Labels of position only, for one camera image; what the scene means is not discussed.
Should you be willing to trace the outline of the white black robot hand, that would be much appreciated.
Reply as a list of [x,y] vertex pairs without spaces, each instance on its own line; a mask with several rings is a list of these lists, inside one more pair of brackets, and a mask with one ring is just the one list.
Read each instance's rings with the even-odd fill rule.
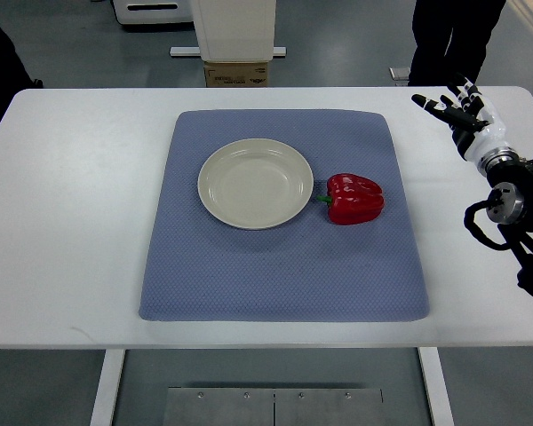
[[479,166],[489,152],[509,149],[505,141],[505,125],[496,108],[477,88],[461,74],[455,74],[448,83],[456,100],[442,95],[433,100],[414,94],[411,100],[434,118],[446,123],[452,131],[452,140],[459,155]]

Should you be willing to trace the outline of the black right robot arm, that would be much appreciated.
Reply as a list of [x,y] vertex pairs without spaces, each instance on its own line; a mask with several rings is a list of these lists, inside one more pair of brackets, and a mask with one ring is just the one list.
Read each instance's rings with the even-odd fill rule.
[[[489,196],[465,210],[464,226],[484,246],[512,251],[521,266],[518,287],[533,297],[533,158],[525,160],[512,151],[502,152],[488,164],[487,179]],[[497,224],[503,243],[493,241],[475,223],[476,213],[483,209]]]

